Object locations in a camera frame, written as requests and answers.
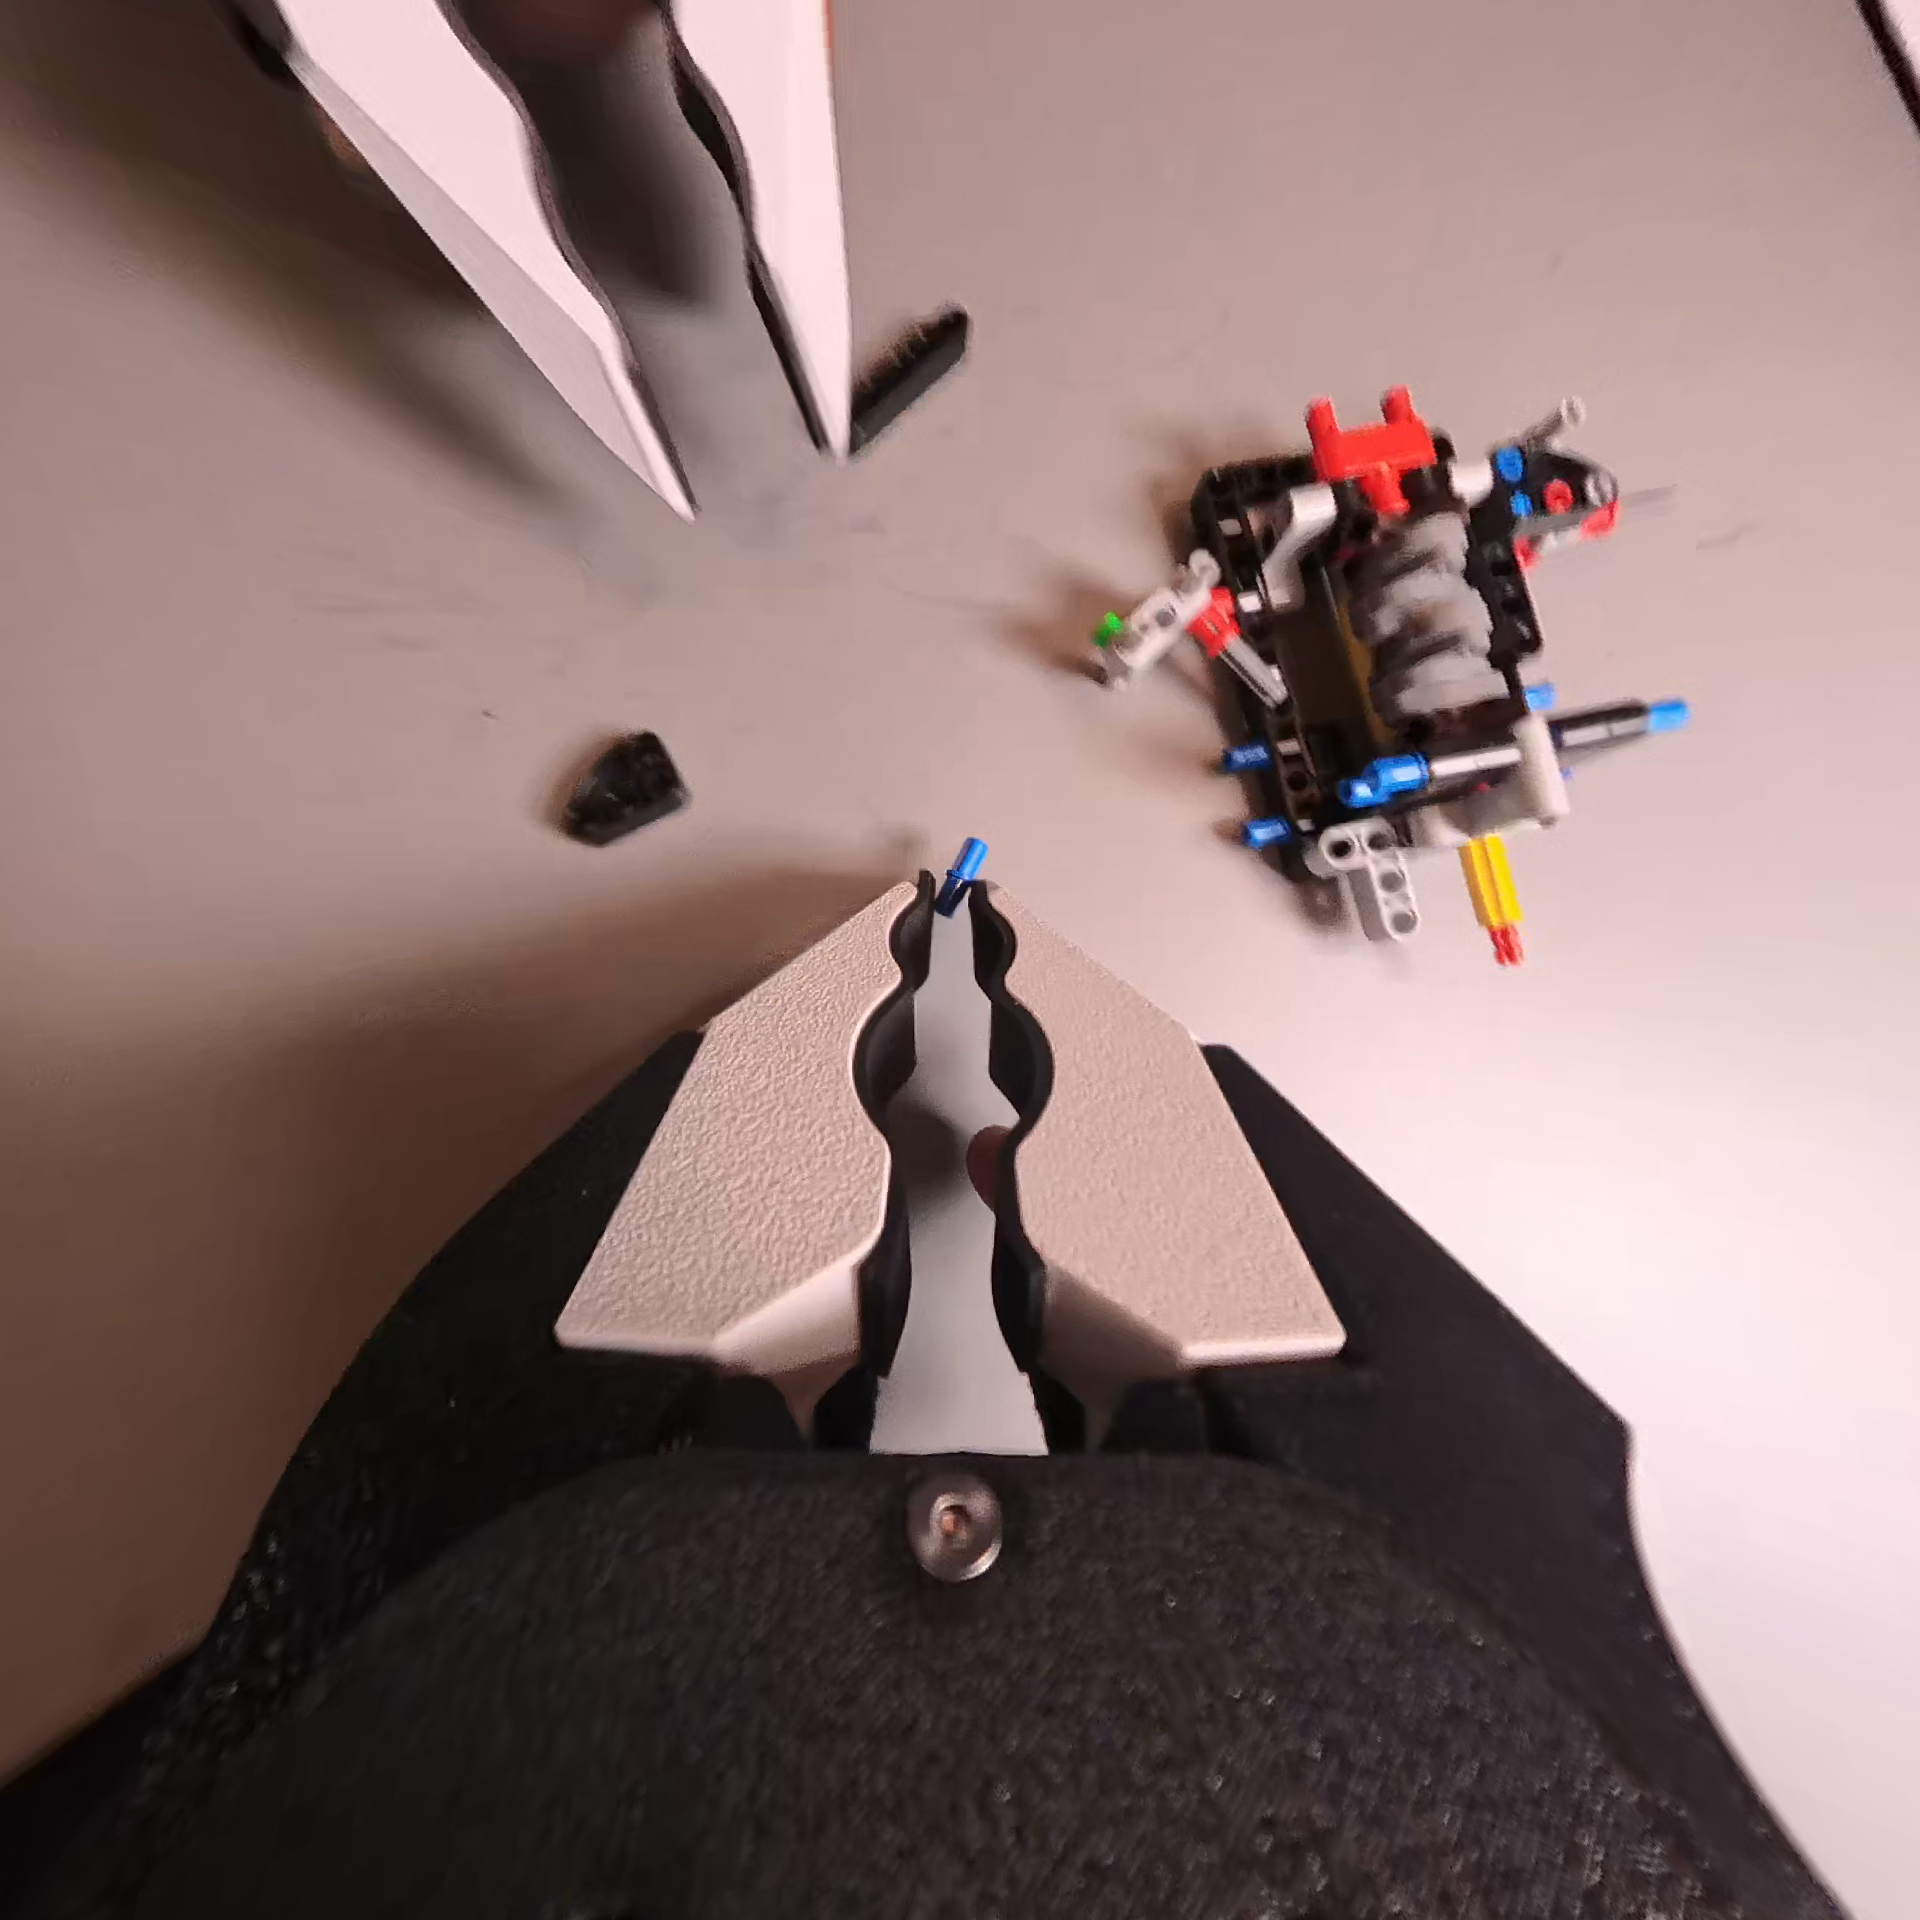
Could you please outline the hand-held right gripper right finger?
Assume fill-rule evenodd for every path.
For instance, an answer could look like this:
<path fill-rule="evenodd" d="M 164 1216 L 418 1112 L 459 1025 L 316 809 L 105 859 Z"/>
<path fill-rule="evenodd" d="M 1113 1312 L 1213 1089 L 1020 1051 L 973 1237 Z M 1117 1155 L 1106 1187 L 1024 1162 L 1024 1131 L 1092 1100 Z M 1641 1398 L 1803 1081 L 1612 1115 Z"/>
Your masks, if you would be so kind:
<path fill-rule="evenodd" d="M 992 1299 L 1050 1444 L 1153 1385 L 1342 1355 L 1346 1331 L 1203 1044 L 1002 885 L 972 892 L 990 1075 Z"/>

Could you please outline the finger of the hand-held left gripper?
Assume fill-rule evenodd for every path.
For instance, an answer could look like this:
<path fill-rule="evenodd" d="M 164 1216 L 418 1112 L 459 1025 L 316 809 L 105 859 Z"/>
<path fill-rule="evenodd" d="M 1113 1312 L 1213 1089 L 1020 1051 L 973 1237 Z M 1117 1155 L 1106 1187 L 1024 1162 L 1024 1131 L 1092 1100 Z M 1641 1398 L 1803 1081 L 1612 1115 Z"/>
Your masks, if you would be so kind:
<path fill-rule="evenodd" d="M 814 445 L 849 456 L 852 318 L 827 3 L 662 6 L 682 109 L 726 180 L 760 318 Z"/>
<path fill-rule="evenodd" d="M 548 387 L 682 520 L 686 473 L 516 89 L 441 3 L 281 3 L 286 62 Z"/>

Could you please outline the black five-hole lego beam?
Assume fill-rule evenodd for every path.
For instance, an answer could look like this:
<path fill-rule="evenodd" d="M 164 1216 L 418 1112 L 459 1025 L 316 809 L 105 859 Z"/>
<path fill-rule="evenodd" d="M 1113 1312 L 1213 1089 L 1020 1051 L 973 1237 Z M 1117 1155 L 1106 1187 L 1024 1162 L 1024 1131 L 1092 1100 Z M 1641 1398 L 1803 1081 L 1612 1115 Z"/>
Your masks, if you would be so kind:
<path fill-rule="evenodd" d="M 948 304 L 902 332 L 854 379 L 849 418 L 849 457 L 884 437 L 969 357 L 972 315 Z"/>

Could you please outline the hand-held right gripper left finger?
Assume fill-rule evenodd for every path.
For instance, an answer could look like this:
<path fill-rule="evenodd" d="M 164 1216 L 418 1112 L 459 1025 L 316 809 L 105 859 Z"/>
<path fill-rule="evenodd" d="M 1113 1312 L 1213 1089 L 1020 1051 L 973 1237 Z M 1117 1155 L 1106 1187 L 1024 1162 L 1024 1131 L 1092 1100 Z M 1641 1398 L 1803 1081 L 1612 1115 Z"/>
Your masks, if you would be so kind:
<path fill-rule="evenodd" d="M 824 934 L 697 1037 L 556 1340 L 692 1361 L 865 1433 L 912 1288 L 888 1118 L 918 1066 L 928 880 Z"/>

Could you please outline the dark grey triangular lego liftarm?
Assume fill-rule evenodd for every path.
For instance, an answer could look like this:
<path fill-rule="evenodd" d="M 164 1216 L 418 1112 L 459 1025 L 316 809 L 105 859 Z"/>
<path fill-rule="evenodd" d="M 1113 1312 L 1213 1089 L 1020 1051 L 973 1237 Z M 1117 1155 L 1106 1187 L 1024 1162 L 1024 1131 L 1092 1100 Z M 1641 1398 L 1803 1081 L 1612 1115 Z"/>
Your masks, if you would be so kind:
<path fill-rule="evenodd" d="M 582 849 L 610 849 L 682 813 L 690 792 L 658 732 L 612 738 L 574 778 L 560 830 Z"/>

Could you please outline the lego chassis assembly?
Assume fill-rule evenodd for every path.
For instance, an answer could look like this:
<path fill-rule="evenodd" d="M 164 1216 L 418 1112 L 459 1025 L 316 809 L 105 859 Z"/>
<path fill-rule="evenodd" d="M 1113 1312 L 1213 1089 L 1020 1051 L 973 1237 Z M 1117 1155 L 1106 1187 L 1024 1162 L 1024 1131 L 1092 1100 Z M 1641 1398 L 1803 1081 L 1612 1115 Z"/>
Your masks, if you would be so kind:
<path fill-rule="evenodd" d="M 1212 664 L 1240 717 L 1220 771 L 1262 802 L 1241 844 L 1337 889 L 1377 945 L 1421 929 L 1411 861 L 1444 853 L 1494 962 L 1518 970 L 1506 842 L 1569 817 L 1579 762 L 1689 724 L 1683 700 L 1563 708 L 1529 674 L 1537 563 L 1620 514 L 1613 473 L 1569 444 L 1581 418 L 1565 397 L 1465 456 L 1403 387 L 1364 424 L 1318 397 L 1305 451 L 1200 475 L 1192 553 L 1092 630 L 1109 689 L 1180 649 Z"/>

